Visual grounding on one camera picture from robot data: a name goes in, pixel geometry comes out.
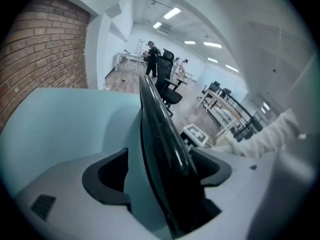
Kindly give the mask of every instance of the black plastic part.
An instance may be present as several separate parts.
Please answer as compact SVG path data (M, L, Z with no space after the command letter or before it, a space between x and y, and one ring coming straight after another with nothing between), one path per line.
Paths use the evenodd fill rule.
M139 77L141 147L146 173L173 238L210 221L220 210L206 200L197 169L151 78ZM208 211L204 203L210 203Z
M129 195L123 193L128 173L128 149L91 164L82 175L87 193L104 205L124 205L131 211Z
M202 186L217 187L231 176L232 168L225 161L198 148L192 148L190 154L201 178Z
M252 165L252 166L250 167L250 169L255 171L255 170L257 169L257 166L256 166L256 165Z
M165 80L166 82L168 82L169 84L171 84L171 85L173 85L173 86L175 86L175 87L178 87L178 85L177 85L175 82L169 80L168 78L165 78L164 80Z
M41 194L31 206L31 210L41 219L46 221L48 214L54 205L56 198L51 195Z

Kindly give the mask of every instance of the man in black clothing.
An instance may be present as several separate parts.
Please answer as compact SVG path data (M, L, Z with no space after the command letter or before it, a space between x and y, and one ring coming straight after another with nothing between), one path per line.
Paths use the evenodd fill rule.
M157 77L157 61L158 61L158 48L155 46L155 43L150 41L148 42L148 46L150 47L150 50L148 54L146 54L147 57L147 67L146 67L146 74L149 75L150 71L152 70L152 77Z

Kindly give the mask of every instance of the air vent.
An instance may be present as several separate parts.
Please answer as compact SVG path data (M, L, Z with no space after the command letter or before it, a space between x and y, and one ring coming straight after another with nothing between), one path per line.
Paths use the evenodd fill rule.
M164 36L170 36L171 35L171 30L170 28L162 25L161 27L159 27L157 30L156 30L159 34L161 35L164 35Z
M41 194L31 206L31 210L45 221L55 201L54 196Z

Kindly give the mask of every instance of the chair armrest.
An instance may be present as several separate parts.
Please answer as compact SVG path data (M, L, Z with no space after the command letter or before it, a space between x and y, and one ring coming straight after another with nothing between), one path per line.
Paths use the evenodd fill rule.
M183 81L183 80L180 80L180 79L177 79L177 80L179 81L179 85L180 85L181 83L184 83L185 85L188 84L187 82L185 82L185 81Z
M175 87L178 87L178 86L179 86L179 85L177 85L176 83L170 81L168 78L165 78L164 80L167 81L169 84L175 86Z

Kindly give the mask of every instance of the white ceiling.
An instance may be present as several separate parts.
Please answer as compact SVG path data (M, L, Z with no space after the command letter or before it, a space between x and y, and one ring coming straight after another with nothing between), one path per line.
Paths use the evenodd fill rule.
M181 9L181 12L170 19L165 19L164 15L174 7ZM208 61L207 58L209 57L217 60L222 68L225 64L237 68L235 60L217 35L195 15L179 4L170 0L134 0L134 22L150 28L156 22L161 22L162 26L160 28L168 30L171 33L171 38L174 38L175 41L197 54L206 62L214 63ZM184 41L195 41L196 44L187 45ZM222 49L205 46L204 42L221 44ZM225 68L225 70L234 73L228 68Z

